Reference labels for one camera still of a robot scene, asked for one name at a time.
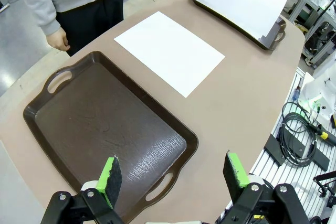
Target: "bolt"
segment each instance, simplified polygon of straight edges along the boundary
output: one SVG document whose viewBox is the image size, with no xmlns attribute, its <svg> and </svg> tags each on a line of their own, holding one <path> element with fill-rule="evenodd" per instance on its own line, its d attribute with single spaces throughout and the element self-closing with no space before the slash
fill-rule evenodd
<svg viewBox="0 0 336 224">
<path fill-rule="evenodd" d="M 286 186 L 280 186 L 280 192 L 282 192 L 282 193 L 287 192 L 287 187 Z"/>
<path fill-rule="evenodd" d="M 252 185 L 252 186 L 251 186 L 251 189 L 252 189 L 252 191 L 257 191 L 257 190 L 259 190 L 259 186 L 257 186 L 257 185 Z"/>
</svg>

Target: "green tape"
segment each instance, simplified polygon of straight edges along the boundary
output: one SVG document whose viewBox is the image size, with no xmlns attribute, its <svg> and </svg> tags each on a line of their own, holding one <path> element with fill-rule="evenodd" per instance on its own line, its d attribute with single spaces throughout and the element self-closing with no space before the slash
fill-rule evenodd
<svg viewBox="0 0 336 224">
<path fill-rule="evenodd" d="M 96 189 L 104 195 L 107 203 L 109 204 L 109 206 L 111 208 L 113 208 L 113 207 L 111 205 L 111 202 L 110 202 L 109 198 L 107 197 L 105 189 L 107 187 L 107 180 L 110 177 L 110 170 L 112 170 L 113 161 L 114 161 L 114 157 L 109 157 L 107 159 L 106 164 L 104 166 L 104 169 L 103 169 L 102 173 L 100 174 L 98 183 L 96 185 Z"/>
<path fill-rule="evenodd" d="M 239 187 L 245 188 L 250 183 L 250 181 L 246 175 L 243 165 L 239 160 L 237 153 L 228 153 L 228 158 L 232 164 L 232 168 L 235 171 L 235 177 L 239 183 Z"/>
</svg>

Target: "tray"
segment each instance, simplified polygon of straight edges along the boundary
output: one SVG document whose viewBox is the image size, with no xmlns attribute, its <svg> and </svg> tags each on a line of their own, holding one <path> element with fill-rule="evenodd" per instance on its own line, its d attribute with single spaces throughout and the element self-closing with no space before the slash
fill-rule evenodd
<svg viewBox="0 0 336 224">
<path fill-rule="evenodd" d="M 236 30 L 238 30 L 240 33 L 242 33 L 245 37 L 252 40 L 254 43 L 256 43 L 259 47 L 261 47 L 264 50 L 275 50 L 277 45 L 285 38 L 285 28 L 286 28 L 286 22 L 282 18 L 278 18 L 277 21 L 274 23 L 272 29 L 269 31 L 268 35 L 262 36 L 261 38 L 255 38 L 239 26 L 237 26 L 235 23 L 231 22 L 221 14 L 215 12 L 211 8 L 207 7 L 206 5 L 198 2 L 197 0 L 192 0 L 197 6 L 201 7 L 202 9 L 205 9 L 207 12 L 211 13 L 212 15 L 216 16 L 220 20 L 224 21 L 225 23 L 229 24 Z"/>
<path fill-rule="evenodd" d="M 50 93 L 49 85 L 65 72 L 71 79 Z M 99 178 L 108 157 L 119 158 L 122 185 L 115 210 L 124 222 L 169 192 L 198 147 L 194 133 L 97 51 L 53 73 L 23 116 L 76 191 Z M 169 173 L 163 190 L 146 200 Z"/>
</svg>

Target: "beige tabletop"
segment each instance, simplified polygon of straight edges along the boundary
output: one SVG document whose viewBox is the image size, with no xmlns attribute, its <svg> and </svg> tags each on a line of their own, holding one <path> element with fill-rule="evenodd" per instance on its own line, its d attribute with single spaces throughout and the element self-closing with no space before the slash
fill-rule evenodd
<svg viewBox="0 0 336 224">
<path fill-rule="evenodd" d="M 158 10 L 226 56 L 187 98 L 113 40 Z M 212 223 L 224 210 L 230 200 L 222 174 L 225 153 L 228 149 L 237 152 L 245 170 L 252 168 L 277 120 L 299 62 L 305 38 L 286 22 L 286 37 L 269 52 L 191 0 L 162 0 L 107 31 L 66 62 L 66 66 L 71 65 L 91 51 L 103 52 L 198 136 L 198 150 L 173 189 L 132 223 Z M 0 138 L 25 182 L 46 207 L 54 192 L 73 190 L 23 119 L 25 106 L 42 86 L 27 95 L 0 126 Z"/>
</svg>

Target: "black pants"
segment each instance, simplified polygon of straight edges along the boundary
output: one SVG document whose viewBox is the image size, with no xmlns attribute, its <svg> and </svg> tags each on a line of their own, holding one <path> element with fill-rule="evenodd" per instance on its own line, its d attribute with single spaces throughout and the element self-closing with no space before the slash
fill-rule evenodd
<svg viewBox="0 0 336 224">
<path fill-rule="evenodd" d="M 56 19 L 67 33 L 69 56 L 123 21 L 123 0 L 97 0 L 63 13 Z"/>
</svg>

